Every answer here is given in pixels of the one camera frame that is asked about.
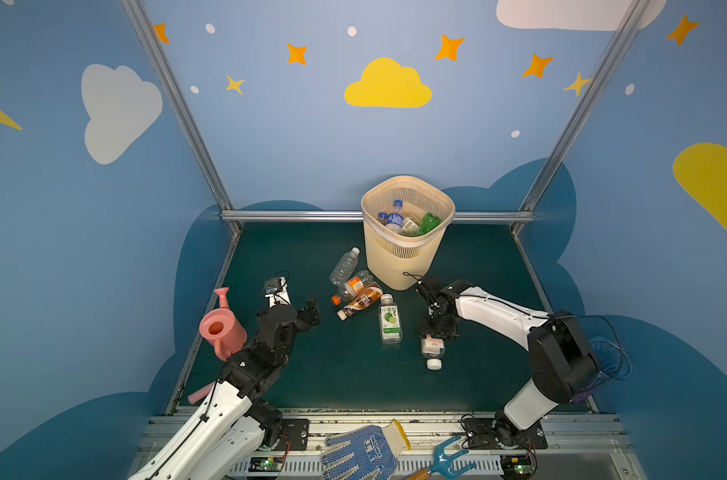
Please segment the pink label white cap bottle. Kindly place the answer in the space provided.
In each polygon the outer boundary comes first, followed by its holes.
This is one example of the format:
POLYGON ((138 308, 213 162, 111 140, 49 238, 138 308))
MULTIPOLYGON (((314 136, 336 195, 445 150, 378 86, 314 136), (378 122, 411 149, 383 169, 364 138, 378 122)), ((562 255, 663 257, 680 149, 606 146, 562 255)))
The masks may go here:
POLYGON ((428 370, 441 370, 443 368, 443 355, 445 355, 445 340, 429 335, 421 338, 421 353, 425 358, 428 370))

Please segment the lime label bottle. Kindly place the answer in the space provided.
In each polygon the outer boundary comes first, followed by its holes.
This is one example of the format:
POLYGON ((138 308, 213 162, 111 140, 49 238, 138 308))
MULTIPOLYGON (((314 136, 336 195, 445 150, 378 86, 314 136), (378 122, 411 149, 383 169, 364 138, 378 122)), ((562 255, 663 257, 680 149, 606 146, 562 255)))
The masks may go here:
POLYGON ((421 224, 411 216, 405 216, 403 218, 403 225, 401 225, 401 235, 417 237, 419 236, 419 232, 421 232, 421 224))
POLYGON ((379 300, 379 332, 383 344, 399 344, 403 341, 399 306, 391 294, 383 294, 379 300))

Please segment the clear plain plastic bottle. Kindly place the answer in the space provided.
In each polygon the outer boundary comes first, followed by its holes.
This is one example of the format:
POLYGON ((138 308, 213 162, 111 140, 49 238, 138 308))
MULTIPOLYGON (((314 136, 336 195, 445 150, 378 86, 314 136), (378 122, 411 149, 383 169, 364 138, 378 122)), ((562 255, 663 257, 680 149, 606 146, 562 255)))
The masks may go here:
POLYGON ((350 276, 354 273, 357 268, 358 258, 360 250, 358 247, 353 247, 349 252, 345 252, 343 256, 337 261, 337 264, 333 267, 331 274, 329 274, 329 281, 335 286, 341 286, 343 283, 349 280, 350 276))

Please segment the orange cap soda bottle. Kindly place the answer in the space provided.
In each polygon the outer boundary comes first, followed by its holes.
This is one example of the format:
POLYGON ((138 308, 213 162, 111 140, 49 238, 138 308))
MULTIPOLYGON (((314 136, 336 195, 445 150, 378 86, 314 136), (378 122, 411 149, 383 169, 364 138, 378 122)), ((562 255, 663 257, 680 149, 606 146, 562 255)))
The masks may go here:
POLYGON ((369 270, 357 272, 357 274, 354 274, 349 280, 339 286, 337 294, 331 297, 332 303, 339 306, 351 302, 357 295, 361 294, 363 289, 371 285, 373 281, 375 281, 375 278, 369 270))

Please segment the brown coffee drink bottle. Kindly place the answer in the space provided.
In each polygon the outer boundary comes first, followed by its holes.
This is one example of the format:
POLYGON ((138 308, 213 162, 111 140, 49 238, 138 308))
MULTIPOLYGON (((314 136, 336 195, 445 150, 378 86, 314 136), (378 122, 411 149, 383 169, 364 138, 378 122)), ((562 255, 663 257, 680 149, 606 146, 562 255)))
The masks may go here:
POLYGON ((363 289, 349 304, 337 311, 337 317, 344 321, 355 313, 365 310, 383 296, 383 290, 379 284, 373 283, 363 289))

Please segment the green sprite bottle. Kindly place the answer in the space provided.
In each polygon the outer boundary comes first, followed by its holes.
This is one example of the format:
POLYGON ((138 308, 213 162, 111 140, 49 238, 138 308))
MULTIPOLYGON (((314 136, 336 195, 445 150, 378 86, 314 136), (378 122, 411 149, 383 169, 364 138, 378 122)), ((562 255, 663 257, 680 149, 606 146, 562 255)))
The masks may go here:
POLYGON ((423 236, 437 228, 437 226, 441 225, 441 218, 438 218, 437 216, 433 215, 432 213, 427 213, 425 216, 423 216, 423 221, 421 221, 421 227, 419 227, 419 231, 417 231, 418 236, 423 236))

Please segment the blue label water bottle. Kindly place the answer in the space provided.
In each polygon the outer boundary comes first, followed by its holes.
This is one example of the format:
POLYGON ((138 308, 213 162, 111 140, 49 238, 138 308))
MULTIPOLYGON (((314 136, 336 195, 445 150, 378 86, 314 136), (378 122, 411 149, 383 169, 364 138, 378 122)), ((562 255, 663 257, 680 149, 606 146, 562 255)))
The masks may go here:
POLYGON ((403 202, 401 200, 393 201, 393 210, 389 213, 379 212, 377 219, 388 230, 396 234, 401 234, 403 232, 403 223, 405 223, 405 218, 403 217, 403 202))

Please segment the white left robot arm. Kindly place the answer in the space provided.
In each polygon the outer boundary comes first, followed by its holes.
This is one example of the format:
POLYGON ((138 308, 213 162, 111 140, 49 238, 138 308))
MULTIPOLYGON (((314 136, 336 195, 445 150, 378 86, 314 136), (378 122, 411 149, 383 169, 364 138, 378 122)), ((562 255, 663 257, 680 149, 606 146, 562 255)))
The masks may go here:
POLYGON ((277 442, 282 413, 262 396, 287 366, 297 334, 320 323, 316 299, 277 303, 259 314, 255 338, 232 354, 201 406, 134 479, 222 479, 263 445, 277 442))

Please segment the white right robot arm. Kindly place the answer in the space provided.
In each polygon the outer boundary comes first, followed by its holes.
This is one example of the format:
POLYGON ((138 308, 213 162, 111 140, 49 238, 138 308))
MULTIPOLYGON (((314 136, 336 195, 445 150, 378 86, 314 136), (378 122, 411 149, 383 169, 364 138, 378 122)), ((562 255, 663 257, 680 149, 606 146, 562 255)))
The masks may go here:
POLYGON ((427 302, 419 318, 424 340, 453 340, 459 323, 475 322, 521 346, 529 356, 531 380, 495 414, 497 442, 511 445, 559 405, 571 403, 599 376, 599 358, 577 316, 517 305, 463 280, 440 284, 425 275, 415 283, 427 302))

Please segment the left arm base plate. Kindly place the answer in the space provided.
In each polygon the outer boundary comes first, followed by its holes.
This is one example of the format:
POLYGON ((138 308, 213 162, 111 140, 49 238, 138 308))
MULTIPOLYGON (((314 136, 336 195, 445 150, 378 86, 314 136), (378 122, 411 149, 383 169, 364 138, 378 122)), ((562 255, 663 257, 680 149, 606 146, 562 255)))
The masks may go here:
POLYGON ((265 431, 262 451, 307 450, 310 421, 306 418, 283 419, 273 423, 265 431))

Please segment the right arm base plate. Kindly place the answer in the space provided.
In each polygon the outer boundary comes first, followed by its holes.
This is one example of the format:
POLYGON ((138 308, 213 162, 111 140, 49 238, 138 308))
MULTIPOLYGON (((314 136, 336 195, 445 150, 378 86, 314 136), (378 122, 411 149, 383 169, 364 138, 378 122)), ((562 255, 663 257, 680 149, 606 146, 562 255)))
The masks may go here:
POLYGON ((539 450, 547 449, 545 432, 539 422, 527 430, 491 417, 463 415, 459 425, 465 432, 463 448, 469 450, 539 450))

